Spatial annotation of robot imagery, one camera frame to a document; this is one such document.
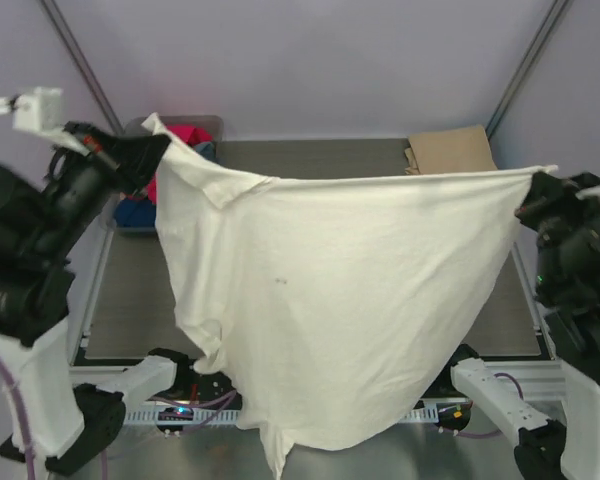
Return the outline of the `clear plastic bin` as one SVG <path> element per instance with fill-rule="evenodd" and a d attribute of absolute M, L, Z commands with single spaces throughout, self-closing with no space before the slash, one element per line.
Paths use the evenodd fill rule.
<path fill-rule="evenodd" d="M 169 168 L 174 160 L 180 159 L 181 157 L 202 157 L 194 151 L 192 147 L 187 146 L 182 140 L 176 135 L 171 133 L 167 127 L 169 125 L 193 125 L 195 127 L 201 127 L 211 134 L 213 141 L 216 145 L 216 155 L 218 163 L 218 143 L 222 139 L 224 122 L 217 115 L 184 115 L 184 116 L 163 116 L 157 114 L 150 114 L 148 117 L 137 117 L 132 119 L 127 126 L 124 128 L 124 136 L 144 136 L 144 135 L 158 135 L 166 134 L 171 139 L 171 144 L 166 151 L 166 168 Z M 104 212 L 98 219 L 98 225 L 106 230 L 121 231 L 123 233 L 130 234 L 145 234 L 154 233 L 155 226 L 149 229 L 123 229 L 116 226 L 113 218 L 114 211 L 121 200 L 133 199 L 142 200 L 149 199 L 156 206 L 156 217 L 159 211 L 158 200 L 160 199 L 160 193 L 158 188 L 161 186 L 160 180 L 156 176 L 152 178 L 150 183 L 141 190 L 139 194 L 121 194 L 116 199 L 112 200 L 105 206 Z"/>

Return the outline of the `white t shirt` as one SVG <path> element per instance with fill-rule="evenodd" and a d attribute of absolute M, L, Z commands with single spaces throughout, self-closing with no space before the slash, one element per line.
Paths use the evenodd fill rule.
<path fill-rule="evenodd" d="M 533 168 L 305 180 L 181 157 L 156 172 L 179 329 L 243 399 L 280 478 L 297 446 L 406 416 L 491 295 Z"/>

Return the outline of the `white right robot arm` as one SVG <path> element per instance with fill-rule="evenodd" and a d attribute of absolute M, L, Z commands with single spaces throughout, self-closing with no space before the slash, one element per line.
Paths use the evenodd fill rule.
<path fill-rule="evenodd" d="M 506 390 L 467 345 L 446 374 L 498 427 L 526 479 L 600 479 L 600 178 L 534 175 L 516 212 L 537 234 L 535 300 L 565 381 L 566 421 Z"/>

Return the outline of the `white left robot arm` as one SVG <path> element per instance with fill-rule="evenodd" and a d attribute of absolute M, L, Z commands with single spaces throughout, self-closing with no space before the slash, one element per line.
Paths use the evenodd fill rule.
<path fill-rule="evenodd" d="M 38 189 L 0 164 L 0 375 L 13 420 L 1 457 L 70 476 L 105 453 L 127 411 L 160 393 L 181 393 L 185 354 L 157 348 L 115 380 L 74 385 L 66 352 L 68 256 L 116 193 L 147 186 L 167 134 L 117 137 L 70 122 Z"/>

